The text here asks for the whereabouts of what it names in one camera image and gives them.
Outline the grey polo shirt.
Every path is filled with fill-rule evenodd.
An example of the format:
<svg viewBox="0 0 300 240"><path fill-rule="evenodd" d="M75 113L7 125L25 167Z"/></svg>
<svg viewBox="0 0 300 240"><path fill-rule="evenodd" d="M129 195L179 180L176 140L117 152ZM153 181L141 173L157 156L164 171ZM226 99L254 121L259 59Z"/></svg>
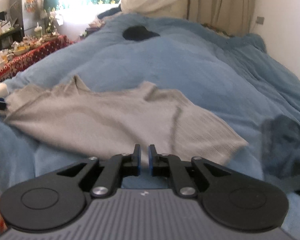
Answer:
<svg viewBox="0 0 300 240"><path fill-rule="evenodd" d="M78 76L46 89L26 85L7 98L6 124L62 150L109 159L153 144L182 160L227 163L247 142L181 91L145 81L134 89L93 92Z"/></svg>

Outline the red patterned tablecloth table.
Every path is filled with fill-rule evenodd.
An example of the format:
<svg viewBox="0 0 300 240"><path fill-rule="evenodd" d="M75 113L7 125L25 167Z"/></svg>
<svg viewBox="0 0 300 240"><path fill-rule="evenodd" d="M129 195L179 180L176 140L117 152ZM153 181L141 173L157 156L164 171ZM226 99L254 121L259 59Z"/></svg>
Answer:
<svg viewBox="0 0 300 240"><path fill-rule="evenodd" d="M66 35L59 35L52 41L43 43L38 48L34 48L23 55L14 57L12 61L5 64L3 69L0 70L0 82L11 79L16 76L17 73L26 70L55 51L63 49L73 43L74 42Z"/></svg>

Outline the yellow food bowl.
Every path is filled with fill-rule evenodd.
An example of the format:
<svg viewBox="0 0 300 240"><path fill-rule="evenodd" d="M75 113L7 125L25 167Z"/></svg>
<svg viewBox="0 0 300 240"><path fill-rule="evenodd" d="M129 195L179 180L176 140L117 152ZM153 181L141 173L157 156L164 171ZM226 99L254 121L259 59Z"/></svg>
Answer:
<svg viewBox="0 0 300 240"><path fill-rule="evenodd" d="M30 50L30 46L20 46L14 49L13 54L15 56L20 56L27 53L29 50Z"/></svg>

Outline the dark blue jeans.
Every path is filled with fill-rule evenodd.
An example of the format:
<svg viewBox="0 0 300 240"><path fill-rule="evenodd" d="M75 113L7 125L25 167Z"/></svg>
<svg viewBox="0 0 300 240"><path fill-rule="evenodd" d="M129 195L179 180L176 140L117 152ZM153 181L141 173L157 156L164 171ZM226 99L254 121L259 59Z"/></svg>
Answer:
<svg viewBox="0 0 300 240"><path fill-rule="evenodd" d="M284 192L300 192L300 124L279 115L266 120L262 132L262 170L265 181Z"/></svg>

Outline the green lidded drink cup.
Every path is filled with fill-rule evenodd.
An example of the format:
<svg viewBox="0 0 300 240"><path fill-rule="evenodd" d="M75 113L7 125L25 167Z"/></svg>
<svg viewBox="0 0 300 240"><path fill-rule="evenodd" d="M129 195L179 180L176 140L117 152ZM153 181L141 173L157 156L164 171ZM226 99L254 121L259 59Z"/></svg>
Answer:
<svg viewBox="0 0 300 240"><path fill-rule="evenodd" d="M37 26L34 28L34 33L38 40L42 38L43 29L42 29L42 26L40 26L38 22L37 22Z"/></svg>

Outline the silver refrigerator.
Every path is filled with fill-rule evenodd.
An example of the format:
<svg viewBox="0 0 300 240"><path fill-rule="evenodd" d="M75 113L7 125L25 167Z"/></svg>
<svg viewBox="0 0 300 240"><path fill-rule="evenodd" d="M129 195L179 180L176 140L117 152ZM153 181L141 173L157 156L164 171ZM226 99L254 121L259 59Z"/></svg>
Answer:
<svg viewBox="0 0 300 240"><path fill-rule="evenodd" d="M44 27L40 18L38 0L9 0L11 23L18 24L24 35L35 35L37 25Z"/></svg>

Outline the blue fleece duvet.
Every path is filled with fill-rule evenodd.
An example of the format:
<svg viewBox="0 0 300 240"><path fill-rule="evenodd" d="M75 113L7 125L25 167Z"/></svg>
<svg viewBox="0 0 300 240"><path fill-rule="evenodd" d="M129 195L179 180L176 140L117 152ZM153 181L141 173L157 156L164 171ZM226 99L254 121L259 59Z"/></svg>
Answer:
<svg viewBox="0 0 300 240"><path fill-rule="evenodd" d="M136 25L160 37L125 40L122 33ZM300 124L300 80L267 54L255 34L224 38L186 20L122 15L19 72L6 85L9 91L30 83L50 88L74 75L95 92L135 88L143 81L181 91L248 142L229 168L258 179L264 179L262 123L286 115Z"/></svg>

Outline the black garment on bed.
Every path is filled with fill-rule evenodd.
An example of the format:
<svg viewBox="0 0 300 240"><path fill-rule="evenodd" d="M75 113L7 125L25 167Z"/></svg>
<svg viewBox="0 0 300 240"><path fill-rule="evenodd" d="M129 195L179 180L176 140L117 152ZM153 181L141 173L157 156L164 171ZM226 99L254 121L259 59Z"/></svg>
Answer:
<svg viewBox="0 0 300 240"><path fill-rule="evenodd" d="M142 25L136 25L127 28L123 33L122 36L125 40L129 41L144 41L154 37L160 37L158 33L153 31L149 31Z"/></svg>

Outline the beige drape curtain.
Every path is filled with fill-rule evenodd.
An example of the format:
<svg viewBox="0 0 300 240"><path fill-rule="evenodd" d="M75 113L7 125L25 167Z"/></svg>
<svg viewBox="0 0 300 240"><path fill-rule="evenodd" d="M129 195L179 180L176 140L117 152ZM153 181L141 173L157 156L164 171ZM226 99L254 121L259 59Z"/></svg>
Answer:
<svg viewBox="0 0 300 240"><path fill-rule="evenodd" d="M188 0L187 19L209 24L230 35L249 33L256 0Z"/></svg>

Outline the wall power socket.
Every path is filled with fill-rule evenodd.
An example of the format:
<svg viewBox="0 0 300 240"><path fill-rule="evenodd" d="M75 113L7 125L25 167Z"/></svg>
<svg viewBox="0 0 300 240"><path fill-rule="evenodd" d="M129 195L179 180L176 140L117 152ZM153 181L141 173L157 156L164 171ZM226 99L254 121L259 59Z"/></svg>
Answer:
<svg viewBox="0 0 300 240"><path fill-rule="evenodd" d="M257 16L256 24L263 25L264 24L264 17Z"/></svg>

